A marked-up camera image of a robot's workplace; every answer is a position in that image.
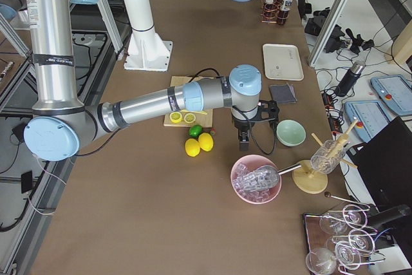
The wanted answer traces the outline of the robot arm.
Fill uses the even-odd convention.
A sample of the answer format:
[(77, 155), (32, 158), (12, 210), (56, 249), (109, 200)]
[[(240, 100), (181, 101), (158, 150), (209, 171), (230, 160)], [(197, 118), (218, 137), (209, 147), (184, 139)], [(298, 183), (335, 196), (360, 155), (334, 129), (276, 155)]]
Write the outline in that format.
[(230, 108), (238, 120), (255, 117), (260, 71), (236, 66), (227, 77), (203, 78), (114, 104), (86, 106), (78, 97), (70, 3), (98, 0), (26, 0), (37, 83), (33, 117), (24, 129), (28, 149), (47, 161), (79, 155), (96, 139), (174, 111)]

